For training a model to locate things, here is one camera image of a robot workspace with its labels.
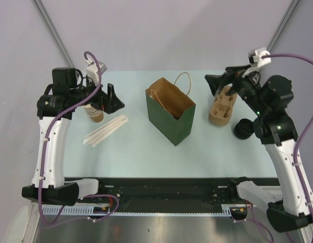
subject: white straw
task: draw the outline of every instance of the white straw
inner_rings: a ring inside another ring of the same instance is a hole
[[[95,129],[84,137],[83,144],[89,144],[92,147],[98,145],[101,141],[109,137],[118,128],[128,122],[128,117],[124,114],[112,119],[103,124],[101,127]]]
[[[117,126],[119,123],[121,123],[123,120],[125,120],[127,117],[121,118],[121,119],[117,119],[115,120],[113,123],[107,125],[106,127],[104,127],[103,129],[99,130],[97,132],[97,134],[94,137],[91,137],[91,139],[88,139],[85,141],[85,143],[87,144],[92,144],[95,141],[99,140],[99,138],[101,138],[106,132],[108,132],[110,129],[112,129],[113,127]]]
[[[89,134],[87,134],[84,138],[89,137],[90,135],[94,134],[95,132],[99,131],[100,129],[104,128],[105,126],[111,124],[112,122],[114,122],[115,120],[117,120],[117,119],[119,119],[119,118],[121,118],[121,117],[126,117],[126,116],[125,116],[124,114],[121,114],[121,115],[119,115],[119,116],[113,118],[111,121],[109,121],[109,122],[103,124],[102,126],[98,127],[98,128],[95,129],[94,131],[92,131],[92,132],[90,132]]]
[[[95,147],[96,145],[98,145],[100,142],[102,142],[104,139],[106,139],[107,137],[109,137],[113,132],[115,132],[118,128],[120,128],[122,125],[124,125],[126,122],[128,122],[128,118],[126,118],[125,120],[123,120],[121,123],[117,124],[116,127],[113,127],[112,129],[110,129],[107,133],[105,133],[98,141],[96,141],[95,143],[92,144],[92,147]]]

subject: green paper bag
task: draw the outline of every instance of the green paper bag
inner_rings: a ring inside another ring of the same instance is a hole
[[[177,146],[191,132],[196,104],[174,84],[160,78],[145,93],[150,122]]]

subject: metal floor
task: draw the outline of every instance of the metal floor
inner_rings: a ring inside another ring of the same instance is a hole
[[[63,216],[61,221],[69,218]],[[265,219],[259,221],[269,225]],[[46,227],[38,224],[34,243],[265,242],[255,224],[234,224],[231,219],[220,217],[114,216],[96,223],[83,219],[51,229]],[[274,238],[275,242],[289,242],[284,233],[275,232]]]

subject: cable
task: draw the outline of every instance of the cable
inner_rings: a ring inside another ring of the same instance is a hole
[[[290,235],[289,232],[286,232],[286,235],[287,235],[288,239],[291,241],[291,243],[296,243],[296,242],[294,241],[294,239],[291,237],[291,235]]]
[[[88,80],[88,79],[91,79],[91,81],[94,83],[94,80],[93,80],[92,78],[90,78],[88,75],[86,75],[85,77],[83,77],[83,78],[81,79],[81,82],[80,82],[80,85],[81,85],[81,86],[83,85],[83,80],[84,80],[85,78],[86,78],[87,80]]]
[[[79,69],[75,69],[75,71],[80,75],[81,80],[83,79],[83,74]]]
[[[246,202],[247,209],[249,209],[252,206],[252,204],[248,200],[245,200],[245,202]]]
[[[254,214],[254,210],[253,210],[253,204],[251,205],[251,211],[252,211],[252,215],[253,215],[253,219],[244,219],[244,220],[235,220],[234,218],[232,218],[234,220],[234,223],[242,223],[242,222],[253,222],[256,224],[256,227],[258,229],[258,231],[261,233],[261,235],[263,236],[263,238],[268,242],[268,243],[274,243],[274,238],[272,233],[270,232],[270,230],[262,223],[258,222],[255,218],[255,214]],[[269,233],[270,238],[268,239],[267,236],[264,234],[263,229],[265,229],[267,231],[267,233]]]
[[[39,209],[39,215],[42,219],[42,221],[46,224],[54,224],[58,218],[60,217],[61,213],[62,213],[62,210],[64,209],[64,206],[61,207],[61,209],[59,210],[56,218],[52,221],[52,222],[48,222],[43,214],[43,209],[42,209],[42,188],[43,188],[43,178],[44,178],[44,166],[45,166],[45,157],[46,157],[46,148],[47,148],[47,142],[49,140],[49,136],[50,136],[50,132],[55,124],[55,122],[57,120],[59,120],[62,116],[64,116],[66,113],[74,110],[75,108],[77,108],[78,106],[81,106],[83,105],[84,103],[86,103],[89,99],[91,99],[95,94],[96,92],[98,92],[98,90],[100,89],[101,87],[101,68],[100,68],[100,65],[99,65],[99,62],[98,60],[96,59],[96,57],[91,53],[91,52],[88,52],[86,51],[84,53],[84,58],[87,60],[87,55],[91,56],[92,59],[94,60],[96,66],[97,66],[97,69],[98,69],[98,84],[96,86],[96,88],[93,90],[93,92],[91,94],[89,94],[85,99],[83,99],[82,101],[80,101],[79,103],[67,108],[66,110],[62,111],[60,114],[58,114],[53,120],[52,122],[50,123],[47,131],[46,131],[46,134],[45,134],[45,137],[44,137],[44,142],[43,142],[43,148],[42,148],[42,153],[41,153],[41,162],[40,162],[40,173],[39,173],[39,187],[38,187],[38,209]]]
[[[76,217],[76,218],[68,219],[68,220],[63,221],[63,222],[58,223],[58,224],[51,225],[51,226],[49,226],[49,227],[46,227],[45,229],[52,229],[52,228],[55,228],[55,227],[60,226],[60,225],[62,225],[62,224],[70,223],[70,222],[73,222],[73,221],[79,220],[79,219],[92,220],[92,221],[95,223],[95,222],[97,222],[97,221],[101,221],[101,220],[104,220],[104,219],[110,217],[110,215],[112,215],[114,212],[116,212],[117,209],[118,209],[118,207],[119,207],[119,199],[118,199],[117,197],[115,197],[114,195],[98,194],[98,195],[89,195],[89,196],[85,196],[85,197],[111,197],[111,198],[113,198],[113,199],[116,200],[117,205],[116,205],[116,207],[115,207],[115,209],[114,209],[113,211],[107,213],[105,216],[103,216],[103,217],[100,218],[100,219],[91,219],[89,216],[87,216],[87,217],[86,217],[86,216]]]
[[[313,65],[313,60],[311,60],[311,59],[309,59],[307,57],[304,57],[304,56],[296,55],[296,54],[286,54],[286,53],[271,54],[271,55],[262,56],[261,58],[272,58],[272,57],[292,57],[292,58],[301,59],[301,60],[306,61],[306,62],[310,63],[311,65]],[[310,195],[309,195],[309,192],[308,192],[307,185],[306,185],[306,183],[304,181],[304,178],[303,178],[303,175],[302,175],[302,172],[300,170],[299,163],[298,163],[298,152],[299,152],[300,145],[301,145],[304,137],[306,136],[308,130],[311,128],[312,125],[313,125],[313,116],[311,117],[310,121],[308,122],[308,124],[304,128],[303,132],[301,133],[298,141],[296,142],[296,144],[294,146],[294,149],[293,149],[293,162],[294,162],[294,165],[295,165],[295,168],[296,168],[296,171],[297,171],[297,174],[298,174],[298,177],[299,177],[299,180],[300,180],[303,192],[304,192],[304,196],[305,196],[305,199],[306,199],[306,204],[308,205],[308,208],[309,208],[309,211],[310,211],[310,214],[311,214],[311,217],[312,217],[312,223],[313,223],[313,207],[311,205],[311,200],[310,200]]]

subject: metal frame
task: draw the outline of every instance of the metal frame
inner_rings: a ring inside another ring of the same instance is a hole
[[[112,216],[175,216],[175,217],[231,217],[231,207],[246,207],[247,205],[234,205],[226,206],[221,205],[221,212],[218,213],[120,213],[114,212]],[[43,205],[44,215],[57,215],[62,206],[59,205]],[[61,216],[85,216],[85,217],[99,217],[104,216],[110,212],[108,211],[96,211],[95,209],[100,209],[101,207],[108,207],[108,204],[80,204],[76,203],[74,206],[65,206],[62,210]]]
[[[66,181],[81,178],[65,178]],[[119,199],[118,213],[125,214],[215,214],[222,205],[245,204],[227,187],[235,178],[96,178],[97,194]],[[250,178],[258,186],[279,186],[277,178]],[[78,203],[108,204],[105,198],[82,198]]]
[[[279,26],[278,26],[276,32],[274,33],[272,39],[270,40],[270,42],[267,46],[267,50],[269,52],[271,52],[274,49],[275,45],[279,41],[282,33],[286,29],[288,23],[290,22],[291,17],[295,13],[295,11],[298,8],[301,1],[302,0],[292,0],[292,2],[290,3],[290,5],[289,5],[287,11],[285,12],[281,22],[279,23]]]
[[[307,227],[300,229],[300,235],[303,238],[304,243],[311,243],[312,235],[313,235],[313,226],[308,225]]]
[[[32,202],[29,205],[29,209],[30,209],[29,221],[22,241],[23,243],[33,243],[39,222],[38,204]]]
[[[56,31],[55,26],[52,23],[43,3],[41,2],[41,0],[32,0],[32,2],[34,3],[34,6],[35,6],[38,14],[40,15],[44,25],[46,26],[46,28],[47,28],[48,32],[50,33],[54,43],[56,44],[56,47],[59,50],[63,60],[65,61],[65,63],[68,66],[74,67],[72,59],[71,59],[68,51],[66,50],[58,32]]]

